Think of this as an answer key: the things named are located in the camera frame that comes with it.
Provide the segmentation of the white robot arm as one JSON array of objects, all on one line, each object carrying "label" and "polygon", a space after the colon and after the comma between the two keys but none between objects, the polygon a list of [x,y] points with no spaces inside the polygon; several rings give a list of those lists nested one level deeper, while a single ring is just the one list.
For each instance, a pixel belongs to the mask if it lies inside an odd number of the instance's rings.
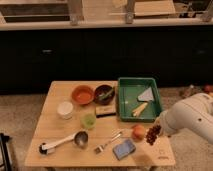
[{"label": "white robot arm", "polygon": [[213,144],[213,97],[198,93],[176,102],[159,115],[163,134],[172,135],[187,128]]}]

